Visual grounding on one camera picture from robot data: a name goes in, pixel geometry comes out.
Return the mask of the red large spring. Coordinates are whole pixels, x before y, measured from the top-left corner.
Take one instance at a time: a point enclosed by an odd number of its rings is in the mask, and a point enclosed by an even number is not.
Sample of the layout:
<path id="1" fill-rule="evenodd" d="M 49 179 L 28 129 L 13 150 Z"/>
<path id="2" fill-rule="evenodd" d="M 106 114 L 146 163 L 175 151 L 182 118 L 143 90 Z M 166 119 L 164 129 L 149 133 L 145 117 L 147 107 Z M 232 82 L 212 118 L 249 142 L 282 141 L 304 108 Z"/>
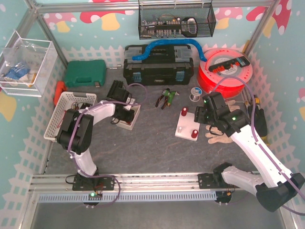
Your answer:
<path id="1" fill-rule="evenodd" d="M 187 115 L 187 112 L 188 112 L 188 108 L 187 107 L 184 107 L 181 111 L 181 116 L 186 116 Z"/>

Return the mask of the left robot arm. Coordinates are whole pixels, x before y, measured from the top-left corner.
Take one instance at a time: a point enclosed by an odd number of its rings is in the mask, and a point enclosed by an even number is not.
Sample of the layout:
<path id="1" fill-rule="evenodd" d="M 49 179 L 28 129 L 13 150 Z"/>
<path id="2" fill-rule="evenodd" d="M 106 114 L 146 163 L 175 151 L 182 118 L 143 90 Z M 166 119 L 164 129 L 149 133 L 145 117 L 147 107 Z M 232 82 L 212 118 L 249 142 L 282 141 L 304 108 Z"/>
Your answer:
<path id="1" fill-rule="evenodd" d="M 121 81 L 114 81 L 106 99 L 79 110 L 69 109 L 63 117 L 56 141 L 67 150 L 77 167 L 72 189 L 101 191 L 112 190 L 114 177 L 100 175 L 90 154 L 93 126 L 111 117 L 131 124 L 135 119 L 132 95 Z"/>

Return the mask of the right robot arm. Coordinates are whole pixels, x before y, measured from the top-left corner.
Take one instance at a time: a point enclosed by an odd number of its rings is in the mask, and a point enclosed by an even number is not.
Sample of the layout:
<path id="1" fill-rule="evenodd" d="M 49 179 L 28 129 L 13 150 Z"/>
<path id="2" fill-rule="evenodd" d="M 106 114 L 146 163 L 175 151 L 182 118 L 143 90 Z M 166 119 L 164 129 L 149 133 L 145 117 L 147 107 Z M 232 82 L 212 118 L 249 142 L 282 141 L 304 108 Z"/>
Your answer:
<path id="1" fill-rule="evenodd" d="M 259 172 L 253 175 L 222 164 L 220 175 L 226 184 L 253 194 L 269 212 L 284 207 L 297 194 L 303 195 L 300 190 L 305 183 L 303 175 L 292 173 L 283 165 L 260 138 L 248 115 L 240 109 L 230 111 L 220 92 L 203 96 L 203 106 L 196 108 L 194 121 L 216 127 L 231 138 Z"/>

